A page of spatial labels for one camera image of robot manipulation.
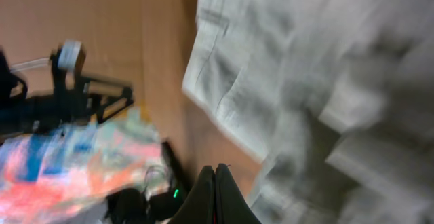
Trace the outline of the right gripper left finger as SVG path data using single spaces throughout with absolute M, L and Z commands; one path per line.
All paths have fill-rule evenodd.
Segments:
M 204 166 L 195 184 L 168 224 L 213 224 L 215 174 L 211 166 Z

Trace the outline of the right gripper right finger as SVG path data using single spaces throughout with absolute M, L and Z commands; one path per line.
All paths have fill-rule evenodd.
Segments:
M 218 224 L 260 224 L 246 204 L 226 164 L 219 164 L 215 176 L 215 216 Z

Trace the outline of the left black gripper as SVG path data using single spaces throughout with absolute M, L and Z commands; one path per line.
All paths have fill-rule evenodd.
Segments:
M 82 74 L 85 56 L 51 56 L 53 112 L 60 122 L 106 122 L 134 104 L 126 83 Z

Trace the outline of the khaki shorts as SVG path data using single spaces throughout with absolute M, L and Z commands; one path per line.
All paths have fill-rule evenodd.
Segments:
M 433 222 L 433 0 L 197 0 L 182 87 L 260 222 Z

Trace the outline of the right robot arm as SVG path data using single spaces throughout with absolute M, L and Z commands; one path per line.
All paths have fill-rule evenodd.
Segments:
M 112 223 L 260 224 L 226 164 L 204 166 L 186 195 L 175 189 L 146 199 L 129 188 L 107 200 Z

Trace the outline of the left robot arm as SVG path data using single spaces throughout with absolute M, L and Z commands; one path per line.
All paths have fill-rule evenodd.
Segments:
M 103 124 L 134 104 L 132 87 L 113 80 L 86 77 L 74 71 L 74 85 L 66 86 L 67 70 L 60 66 L 62 48 L 50 55 L 51 94 L 27 96 L 28 86 L 12 73 L 4 53 L 1 53 L 1 135 L 47 134 L 64 125 L 86 125 L 92 116 Z M 121 88 L 118 96 L 88 92 L 96 82 Z

